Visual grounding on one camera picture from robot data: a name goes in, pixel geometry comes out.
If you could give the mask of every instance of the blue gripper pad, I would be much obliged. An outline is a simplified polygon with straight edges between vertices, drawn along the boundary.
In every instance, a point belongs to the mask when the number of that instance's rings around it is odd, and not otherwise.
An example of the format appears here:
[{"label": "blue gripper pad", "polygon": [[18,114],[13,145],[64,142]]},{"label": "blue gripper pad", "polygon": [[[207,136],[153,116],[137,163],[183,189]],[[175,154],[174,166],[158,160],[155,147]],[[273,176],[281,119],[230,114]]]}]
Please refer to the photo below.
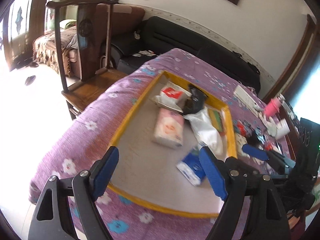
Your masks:
[{"label": "blue gripper pad", "polygon": [[244,144],[242,146],[242,151],[262,161],[267,161],[269,159],[266,151],[257,149],[249,144]]},{"label": "blue gripper pad", "polygon": [[210,155],[213,155],[213,153],[208,149],[208,147],[201,148],[199,153],[199,160],[215,195],[225,201],[228,197],[226,182],[223,175],[220,173],[217,166],[210,157]]},{"label": "blue gripper pad", "polygon": [[111,146],[90,175],[91,196],[94,201],[102,196],[119,162],[119,150]]}]

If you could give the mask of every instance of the red and white package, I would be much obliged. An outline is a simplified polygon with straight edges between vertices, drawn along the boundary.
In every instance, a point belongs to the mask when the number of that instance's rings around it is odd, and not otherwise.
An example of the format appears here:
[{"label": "red and white package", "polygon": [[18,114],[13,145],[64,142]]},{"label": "red and white package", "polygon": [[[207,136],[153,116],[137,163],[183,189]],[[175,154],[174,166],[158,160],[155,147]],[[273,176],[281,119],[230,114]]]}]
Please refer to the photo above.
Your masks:
[{"label": "red and white package", "polygon": [[160,107],[164,107],[169,110],[176,110],[182,113],[182,108],[177,104],[183,104],[185,100],[190,96],[190,92],[184,90],[182,87],[179,87],[172,82],[168,82],[166,86],[161,89],[160,95],[154,96],[151,100]]}]

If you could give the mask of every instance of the wooden chair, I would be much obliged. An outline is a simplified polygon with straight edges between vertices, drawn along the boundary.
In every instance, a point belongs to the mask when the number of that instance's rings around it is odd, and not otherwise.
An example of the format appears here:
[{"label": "wooden chair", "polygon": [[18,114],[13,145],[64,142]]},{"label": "wooden chair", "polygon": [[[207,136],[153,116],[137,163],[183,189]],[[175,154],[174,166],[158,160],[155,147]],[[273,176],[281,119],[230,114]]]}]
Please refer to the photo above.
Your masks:
[{"label": "wooden chair", "polygon": [[[75,119],[84,109],[113,83],[126,76],[125,73],[110,69],[110,50],[112,33],[113,5],[118,0],[65,0],[61,2],[50,1],[47,7],[54,9],[55,12],[55,36],[56,48],[59,64],[61,82],[63,86],[62,94],[67,100],[69,112],[72,119]],[[99,35],[95,21],[96,7],[98,4],[107,4],[108,23],[107,23],[107,44],[105,66],[100,68],[100,46],[104,39]],[[77,13],[77,36],[78,36],[78,55],[80,61],[81,75],[80,80],[70,87],[64,73],[61,38],[60,38],[60,8],[68,5],[78,5]]]}]

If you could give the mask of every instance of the tiled floor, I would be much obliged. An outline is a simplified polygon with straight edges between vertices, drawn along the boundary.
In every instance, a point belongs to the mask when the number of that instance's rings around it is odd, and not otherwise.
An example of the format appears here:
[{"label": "tiled floor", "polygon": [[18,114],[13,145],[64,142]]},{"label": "tiled floor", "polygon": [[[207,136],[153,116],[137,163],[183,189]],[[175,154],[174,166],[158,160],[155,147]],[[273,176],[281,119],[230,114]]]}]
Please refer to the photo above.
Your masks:
[{"label": "tiled floor", "polygon": [[[25,79],[31,75],[36,79],[26,87]],[[67,79],[68,85],[73,82]],[[28,239],[35,209],[28,201],[29,181],[44,154],[72,123],[61,90],[60,76],[46,65],[0,73],[0,208],[22,240]],[[307,225],[314,215],[307,217]]]}]

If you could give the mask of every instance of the white wall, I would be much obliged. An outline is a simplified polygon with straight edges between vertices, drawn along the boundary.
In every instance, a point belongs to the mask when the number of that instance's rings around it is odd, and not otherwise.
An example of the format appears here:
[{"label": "white wall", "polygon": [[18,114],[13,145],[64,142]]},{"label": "white wall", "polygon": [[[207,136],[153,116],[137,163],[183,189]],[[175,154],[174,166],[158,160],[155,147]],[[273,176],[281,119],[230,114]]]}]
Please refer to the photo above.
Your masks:
[{"label": "white wall", "polygon": [[[303,0],[119,0],[161,9],[225,37],[278,79],[302,38],[310,9]],[[69,8],[68,18],[76,17]]]}]

